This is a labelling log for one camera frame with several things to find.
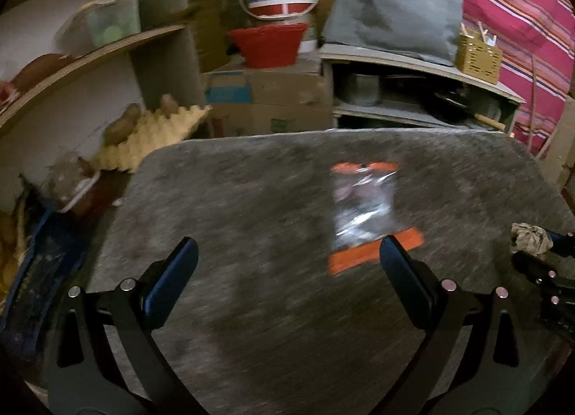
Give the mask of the brown paper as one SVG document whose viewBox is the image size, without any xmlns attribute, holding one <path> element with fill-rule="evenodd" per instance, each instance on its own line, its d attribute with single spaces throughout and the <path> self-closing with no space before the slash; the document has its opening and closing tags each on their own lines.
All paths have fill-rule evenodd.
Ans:
<svg viewBox="0 0 575 415">
<path fill-rule="evenodd" d="M 542 227 L 514 222 L 511 227 L 513 253 L 523 252 L 540 257 L 553 247 L 550 234 Z"/>
</svg>

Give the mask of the orange wrapper strip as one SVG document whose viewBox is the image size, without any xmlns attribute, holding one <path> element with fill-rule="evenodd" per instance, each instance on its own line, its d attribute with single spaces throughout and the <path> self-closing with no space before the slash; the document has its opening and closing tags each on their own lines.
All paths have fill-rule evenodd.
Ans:
<svg viewBox="0 0 575 415">
<path fill-rule="evenodd" d="M 395 237 L 404 250 L 414 250 L 424 244 L 423 233 L 416 227 L 397 232 Z M 378 260 L 380 243 L 380 240 L 376 240 L 333 253 L 328 259 L 328 273 L 334 276 L 358 265 Z"/>
</svg>

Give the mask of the clear orange-topped plastic bag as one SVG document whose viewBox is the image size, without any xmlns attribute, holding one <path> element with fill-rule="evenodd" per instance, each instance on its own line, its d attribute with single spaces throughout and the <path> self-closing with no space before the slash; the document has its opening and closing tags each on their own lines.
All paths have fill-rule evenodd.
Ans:
<svg viewBox="0 0 575 415">
<path fill-rule="evenodd" d="M 362 246 L 396 230 L 397 163 L 342 162 L 330 170 L 333 253 Z"/>
</svg>

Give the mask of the grey fuzzy table mat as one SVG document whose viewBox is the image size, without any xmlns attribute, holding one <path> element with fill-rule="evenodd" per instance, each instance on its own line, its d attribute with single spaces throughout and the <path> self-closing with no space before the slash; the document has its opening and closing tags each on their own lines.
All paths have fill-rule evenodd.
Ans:
<svg viewBox="0 0 575 415">
<path fill-rule="evenodd" d="M 213 414 L 366 414 L 422 341 L 381 266 L 331 275 L 331 168 L 397 165 L 394 214 L 412 255 L 464 290 L 509 290 L 526 330 L 521 376 L 539 393 L 567 345 L 537 326 L 510 230 L 574 217 L 525 148 L 476 131 L 384 129 L 188 140 L 133 175 L 89 290 L 110 290 L 185 236 L 199 265 L 156 341 Z"/>
</svg>

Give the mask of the yellow egg tray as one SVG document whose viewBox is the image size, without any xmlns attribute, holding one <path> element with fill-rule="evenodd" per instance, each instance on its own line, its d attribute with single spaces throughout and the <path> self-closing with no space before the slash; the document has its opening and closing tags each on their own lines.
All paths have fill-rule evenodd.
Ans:
<svg viewBox="0 0 575 415">
<path fill-rule="evenodd" d="M 146 110 L 127 140 L 116 146 L 100 147 L 93 157 L 93 166 L 100 171 L 133 174 L 148 154 L 193 135 L 208 120 L 211 110 L 211 106 L 180 106 L 169 117 L 160 110 Z"/>
</svg>

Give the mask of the grey metal shelf table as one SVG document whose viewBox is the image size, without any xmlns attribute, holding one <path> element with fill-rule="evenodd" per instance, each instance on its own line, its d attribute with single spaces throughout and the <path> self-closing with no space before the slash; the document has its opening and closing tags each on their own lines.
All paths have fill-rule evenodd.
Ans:
<svg viewBox="0 0 575 415">
<path fill-rule="evenodd" d="M 454 66 L 326 43 L 319 50 L 333 126 L 477 129 L 512 133 L 524 99 Z"/>
</svg>

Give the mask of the yellow woven basket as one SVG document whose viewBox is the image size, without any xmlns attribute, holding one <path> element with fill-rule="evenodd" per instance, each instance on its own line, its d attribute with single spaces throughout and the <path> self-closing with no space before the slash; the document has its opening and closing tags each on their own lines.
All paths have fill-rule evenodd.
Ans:
<svg viewBox="0 0 575 415">
<path fill-rule="evenodd" d="M 492 36 L 482 23 L 478 22 L 475 29 L 460 24 L 455 58 L 455 66 L 460 72 L 495 85 L 499 82 L 502 57 L 497 36 Z"/>
</svg>

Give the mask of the cardboard box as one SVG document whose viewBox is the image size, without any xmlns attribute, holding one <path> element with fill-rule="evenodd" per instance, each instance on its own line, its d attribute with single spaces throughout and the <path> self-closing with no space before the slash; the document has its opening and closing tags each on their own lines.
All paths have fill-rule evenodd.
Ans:
<svg viewBox="0 0 575 415">
<path fill-rule="evenodd" d="M 251 69 L 236 60 L 204 73 L 203 83 L 218 138 L 318 131 L 332 124 L 330 87 L 316 54 L 275 69 Z"/>
</svg>

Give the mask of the clear plastic container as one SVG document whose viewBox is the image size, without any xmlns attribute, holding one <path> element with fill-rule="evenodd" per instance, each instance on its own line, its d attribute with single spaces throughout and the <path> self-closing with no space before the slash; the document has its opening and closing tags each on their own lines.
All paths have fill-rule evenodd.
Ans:
<svg viewBox="0 0 575 415">
<path fill-rule="evenodd" d="M 140 32 L 138 0 L 94 0 L 69 18 L 56 42 L 66 54 L 83 56 Z"/>
</svg>

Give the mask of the red plastic basin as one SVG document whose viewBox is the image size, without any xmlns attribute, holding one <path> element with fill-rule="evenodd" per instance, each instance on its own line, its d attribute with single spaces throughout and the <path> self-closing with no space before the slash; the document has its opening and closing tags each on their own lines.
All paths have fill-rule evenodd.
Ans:
<svg viewBox="0 0 575 415">
<path fill-rule="evenodd" d="M 294 65 L 308 26 L 305 23 L 271 24 L 234 29 L 231 40 L 245 65 L 252 69 L 274 69 Z"/>
</svg>

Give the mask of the striped pink curtain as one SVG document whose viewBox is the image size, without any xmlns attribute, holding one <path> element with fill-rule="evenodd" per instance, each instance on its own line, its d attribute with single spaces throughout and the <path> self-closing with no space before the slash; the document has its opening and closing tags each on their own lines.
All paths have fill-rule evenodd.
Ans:
<svg viewBox="0 0 575 415">
<path fill-rule="evenodd" d="M 516 139 L 530 152 L 543 153 L 563 116 L 574 72 L 573 3 L 463 0 L 461 23 L 475 29 L 478 22 L 497 36 L 501 83 L 524 99 L 516 114 Z"/>
</svg>

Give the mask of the grey fabric cover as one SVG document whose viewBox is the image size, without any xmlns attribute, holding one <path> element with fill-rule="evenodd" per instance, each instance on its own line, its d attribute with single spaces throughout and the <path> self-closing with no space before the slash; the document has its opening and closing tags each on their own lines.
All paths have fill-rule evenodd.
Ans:
<svg viewBox="0 0 575 415">
<path fill-rule="evenodd" d="M 323 40 L 453 66 L 462 17 L 463 0 L 334 0 Z"/>
</svg>

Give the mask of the wooden wall shelf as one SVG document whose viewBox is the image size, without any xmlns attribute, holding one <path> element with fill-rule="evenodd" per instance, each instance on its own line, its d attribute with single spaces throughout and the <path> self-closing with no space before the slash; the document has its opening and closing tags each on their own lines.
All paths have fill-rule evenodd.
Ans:
<svg viewBox="0 0 575 415">
<path fill-rule="evenodd" d="M 112 42 L 43 79 L 1 112 L 1 132 L 11 131 L 29 110 L 56 90 L 123 55 L 130 57 L 143 101 L 151 109 L 167 93 L 185 106 L 206 103 L 191 29 L 175 24 Z"/>
</svg>

